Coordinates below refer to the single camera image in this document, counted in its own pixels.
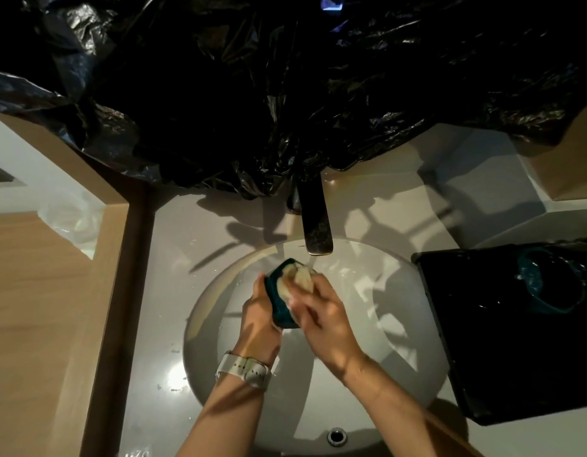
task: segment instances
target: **white watch strap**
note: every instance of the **white watch strap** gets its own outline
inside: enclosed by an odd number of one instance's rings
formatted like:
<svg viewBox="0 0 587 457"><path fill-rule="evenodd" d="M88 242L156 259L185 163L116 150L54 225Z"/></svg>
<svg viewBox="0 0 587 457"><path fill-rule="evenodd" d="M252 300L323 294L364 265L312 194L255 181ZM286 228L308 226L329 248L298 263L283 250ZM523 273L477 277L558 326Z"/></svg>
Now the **white watch strap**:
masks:
<svg viewBox="0 0 587 457"><path fill-rule="evenodd" d="M243 358L230 352L223 355L215 373L215 379L219 379L222 372L242 378L252 387L260 389L268 387L272 376L268 366L253 358Z"/></svg>

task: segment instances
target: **person's left hand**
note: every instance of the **person's left hand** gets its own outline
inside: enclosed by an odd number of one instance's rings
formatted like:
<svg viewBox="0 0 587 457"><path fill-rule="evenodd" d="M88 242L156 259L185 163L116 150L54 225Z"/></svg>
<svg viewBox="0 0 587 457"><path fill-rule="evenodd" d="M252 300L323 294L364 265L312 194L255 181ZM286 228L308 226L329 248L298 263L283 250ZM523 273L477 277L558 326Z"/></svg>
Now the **person's left hand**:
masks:
<svg viewBox="0 0 587 457"><path fill-rule="evenodd" d="M281 349L282 330L272 322L272 304L266 293L264 274L253 284L253 295L243 306L240 336L232 354L253 358L272 368Z"/></svg>

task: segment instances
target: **oval sink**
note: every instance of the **oval sink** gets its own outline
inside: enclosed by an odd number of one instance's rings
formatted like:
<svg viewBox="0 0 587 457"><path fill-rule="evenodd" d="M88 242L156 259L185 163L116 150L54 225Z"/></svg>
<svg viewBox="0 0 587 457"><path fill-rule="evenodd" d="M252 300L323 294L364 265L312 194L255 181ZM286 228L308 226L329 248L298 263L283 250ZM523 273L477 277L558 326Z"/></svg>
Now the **oval sink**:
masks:
<svg viewBox="0 0 587 457"><path fill-rule="evenodd" d="M420 276L408 261L378 248L334 239L334 253L312 257L304 240L260 250L234 263L195 304L184 339L191 389L204 403L223 354L238 338L244 302L258 272L294 258L325 274L342 298L359 345L425 407L437 396L448 364ZM346 441L335 446L333 430ZM256 445L285 454L333 454L381 440L371 419L315 359L299 329L285 330L265 396Z"/></svg>

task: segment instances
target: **forearm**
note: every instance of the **forearm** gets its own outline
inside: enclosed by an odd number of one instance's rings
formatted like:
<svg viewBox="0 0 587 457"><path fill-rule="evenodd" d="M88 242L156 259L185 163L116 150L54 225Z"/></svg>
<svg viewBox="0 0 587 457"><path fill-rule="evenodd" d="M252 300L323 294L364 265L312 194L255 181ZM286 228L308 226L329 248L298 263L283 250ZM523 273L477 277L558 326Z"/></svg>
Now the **forearm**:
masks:
<svg viewBox="0 0 587 457"><path fill-rule="evenodd" d="M343 380L397 457L481 457L426 412L375 361L354 361Z"/></svg>
<svg viewBox="0 0 587 457"><path fill-rule="evenodd" d="M263 404L263 390L223 374L177 457L246 457Z"/></svg>

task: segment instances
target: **metal faucet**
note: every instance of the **metal faucet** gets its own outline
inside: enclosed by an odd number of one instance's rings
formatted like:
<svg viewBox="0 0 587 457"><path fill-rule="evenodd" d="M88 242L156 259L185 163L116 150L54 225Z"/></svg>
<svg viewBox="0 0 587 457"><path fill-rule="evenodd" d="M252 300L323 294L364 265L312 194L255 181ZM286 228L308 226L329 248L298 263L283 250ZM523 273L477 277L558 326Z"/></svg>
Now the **metal faucet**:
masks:
<svg viewBox="0 0 587 457"><path fill-rule="evenodd" d="M320 175L305 182L294 179L287 207L295 215L302 215L306 250L310 255L329 255L334 251Z"/></svg>

